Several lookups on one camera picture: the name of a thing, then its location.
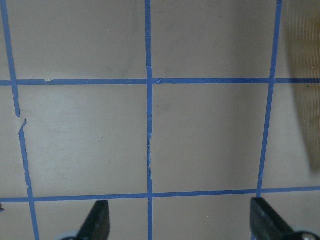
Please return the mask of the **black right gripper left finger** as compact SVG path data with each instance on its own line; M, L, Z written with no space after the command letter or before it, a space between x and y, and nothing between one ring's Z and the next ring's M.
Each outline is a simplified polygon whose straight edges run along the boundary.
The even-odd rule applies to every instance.
M98 200L92 207L78 234L78 240L107 240L110 235L108 200Z

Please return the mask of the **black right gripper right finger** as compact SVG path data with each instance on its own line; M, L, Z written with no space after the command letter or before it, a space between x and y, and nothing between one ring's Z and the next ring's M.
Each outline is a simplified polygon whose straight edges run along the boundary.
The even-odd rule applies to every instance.
M295 231L262 197L250 200L250 230L256 240L293 240Z

